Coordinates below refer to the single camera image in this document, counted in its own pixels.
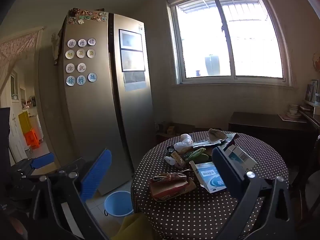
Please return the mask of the white blue medicine box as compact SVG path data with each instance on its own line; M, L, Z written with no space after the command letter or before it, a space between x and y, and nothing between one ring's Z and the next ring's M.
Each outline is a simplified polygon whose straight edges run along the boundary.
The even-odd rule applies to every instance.
M201 164L196 164L191 161L190 165L200 185L209 193L215 193L226 189L226 186L212 161Z

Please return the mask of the white blue tall box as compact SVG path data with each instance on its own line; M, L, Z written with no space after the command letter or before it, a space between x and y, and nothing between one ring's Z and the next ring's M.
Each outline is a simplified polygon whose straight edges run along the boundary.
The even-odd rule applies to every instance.
M250 155L235 145L231 145L226 148L225 154L229 159L238 162L245 171L251 170L257 164Z

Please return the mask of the newspaper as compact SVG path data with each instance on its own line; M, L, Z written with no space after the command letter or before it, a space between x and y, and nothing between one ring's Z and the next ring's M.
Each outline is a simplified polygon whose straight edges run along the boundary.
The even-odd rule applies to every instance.
M193 142L193 148L220 147L224 149L238 137L238 133L224 133L221 130L211 128L206 139Z

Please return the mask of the green plush toy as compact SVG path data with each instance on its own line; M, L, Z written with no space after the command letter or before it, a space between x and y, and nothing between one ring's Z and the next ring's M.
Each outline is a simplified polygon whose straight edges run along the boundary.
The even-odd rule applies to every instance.
M185 162L193 161L194 163L205 163L209 160L209 156L206 154L206 148L199 148L193 152L187 154Z

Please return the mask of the red snack bag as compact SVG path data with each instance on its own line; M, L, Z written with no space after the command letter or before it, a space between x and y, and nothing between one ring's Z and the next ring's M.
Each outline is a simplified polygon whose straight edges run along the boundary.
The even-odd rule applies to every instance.
M187 176L183 173L162 173L151 178L150 183L169 183L172 181L186 181Z

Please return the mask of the white plastic bag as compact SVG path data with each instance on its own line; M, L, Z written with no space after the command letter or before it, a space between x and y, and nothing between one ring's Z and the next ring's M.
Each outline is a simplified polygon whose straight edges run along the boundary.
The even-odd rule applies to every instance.
M189 134L182 134L179 142L174 144L174 149L179 154L184 154L193 148L193 140Z

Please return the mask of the brown paper food bag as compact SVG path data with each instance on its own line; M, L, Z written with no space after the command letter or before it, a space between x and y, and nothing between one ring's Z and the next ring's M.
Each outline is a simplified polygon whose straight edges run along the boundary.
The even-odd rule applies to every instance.
M196 189L193 179L173 180L166 183L152 183L149 186L152 198L157 202L164 202Z

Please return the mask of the light blue trash bucket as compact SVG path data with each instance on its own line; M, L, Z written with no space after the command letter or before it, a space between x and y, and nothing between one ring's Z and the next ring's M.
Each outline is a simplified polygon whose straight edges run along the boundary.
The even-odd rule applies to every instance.
M125 217L133 213L131 193L129 191L116 191L106 197L104 201L104 215Z

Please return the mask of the brown polka dot tablecloth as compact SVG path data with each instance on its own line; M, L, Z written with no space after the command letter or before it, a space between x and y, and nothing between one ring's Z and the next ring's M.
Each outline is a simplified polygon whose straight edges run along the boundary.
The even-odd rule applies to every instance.
M282 157L267 143L252 136L238 133L235 145L256 161L253 172L266 179L277 175L284 177L288 183L288 169ZM164 202L155 201L150 193L149 181L160 173L180 171L169 165L164 157L169 146L178 142L174 137L161 142L144 155L138 165L131 186L131 197L134 212L142 212L155 231L164 239L214 239L218 230L233 212L237 200L222 186L215 168L204 173L203 187L194 171L187 172L196 185L196 189Z

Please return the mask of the yellow cloth on chair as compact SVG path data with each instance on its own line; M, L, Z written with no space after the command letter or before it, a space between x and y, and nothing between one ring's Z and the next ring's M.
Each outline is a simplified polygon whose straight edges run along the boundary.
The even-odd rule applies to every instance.
M144 213L126 216L118 233L112 240L152 240L155 239L153 228Z

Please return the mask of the dark wooden cabinet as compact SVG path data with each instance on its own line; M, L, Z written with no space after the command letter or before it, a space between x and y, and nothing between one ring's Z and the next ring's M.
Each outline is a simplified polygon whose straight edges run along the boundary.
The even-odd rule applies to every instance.
M309 122L283 121L278 115L234 112L228 130L253 136L273 147L288 168L298 172L319 165L319 131Z

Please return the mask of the stacked bowls on cabinet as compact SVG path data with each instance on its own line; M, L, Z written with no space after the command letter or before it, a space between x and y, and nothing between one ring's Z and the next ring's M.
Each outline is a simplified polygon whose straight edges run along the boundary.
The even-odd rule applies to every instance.
M298 112L299 105L291 104L289 105L289 109L286 113L286 115L291 119L299 119L301 117L301 114Z

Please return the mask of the round magnets on fridge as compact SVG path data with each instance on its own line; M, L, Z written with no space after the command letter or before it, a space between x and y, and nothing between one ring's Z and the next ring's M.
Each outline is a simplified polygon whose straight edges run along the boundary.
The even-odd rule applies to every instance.
M98 76L94 70L91 70L90 60L96 56L95 38L80 38L78 40L71 38L67 41L65 51L65 75L66 85L83 86L87 81L94 83Z

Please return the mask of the books on shelf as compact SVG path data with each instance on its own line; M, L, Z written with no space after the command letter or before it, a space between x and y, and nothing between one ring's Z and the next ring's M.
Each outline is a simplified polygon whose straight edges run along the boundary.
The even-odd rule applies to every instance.
M319 94L319 79L311 80L307 85L305 100L319 106Z

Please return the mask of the white framed window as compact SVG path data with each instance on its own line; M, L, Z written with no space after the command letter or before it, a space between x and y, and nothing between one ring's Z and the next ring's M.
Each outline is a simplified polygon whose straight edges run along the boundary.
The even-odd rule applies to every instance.
M293 85L269 0L167 0L167 9L176 84Z

